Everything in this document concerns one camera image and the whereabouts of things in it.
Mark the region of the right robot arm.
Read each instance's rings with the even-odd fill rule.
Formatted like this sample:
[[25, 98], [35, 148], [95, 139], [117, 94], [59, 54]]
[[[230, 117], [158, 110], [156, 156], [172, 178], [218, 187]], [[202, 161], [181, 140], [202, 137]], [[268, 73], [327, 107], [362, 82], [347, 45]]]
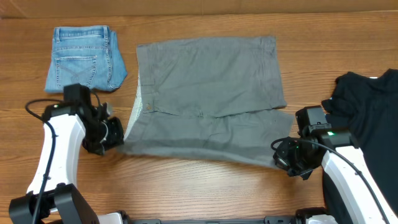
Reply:
[[336, 189], [338, 206], [353, 223], [397, 223], [350, 131], [333, 128], [321, 106], [304, 107], [295, 117], [299, 136], [271, 143], [275, 165], [304, 180], [322, 167]]

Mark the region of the grey khaki shorts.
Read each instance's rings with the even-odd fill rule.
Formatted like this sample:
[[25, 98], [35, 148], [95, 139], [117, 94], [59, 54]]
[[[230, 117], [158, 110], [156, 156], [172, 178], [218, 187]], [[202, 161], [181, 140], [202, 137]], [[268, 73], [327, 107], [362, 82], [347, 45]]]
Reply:
[[288, 136], [274, 37], [214, 37], [140, 45], [136, 100], [123, 154], [273, 167]]

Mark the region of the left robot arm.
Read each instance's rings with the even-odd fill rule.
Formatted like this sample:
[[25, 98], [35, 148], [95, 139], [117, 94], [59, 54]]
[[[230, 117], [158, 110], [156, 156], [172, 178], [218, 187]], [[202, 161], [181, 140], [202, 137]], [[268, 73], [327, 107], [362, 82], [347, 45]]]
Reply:
[[73, 84], [63, 99], [51, 99], [38, 117], [44, 124], [44, 144], [35, 176], [23, 197], [11, 200], [13, 223], [42, 223], [53, 212], [58, 223], [129, 223], [124, 211], [97, 215], [76, 187], [80, 149], [104, 153], [124, 143], [123, 127], [107, 103], [91, 103], [94, 92]]

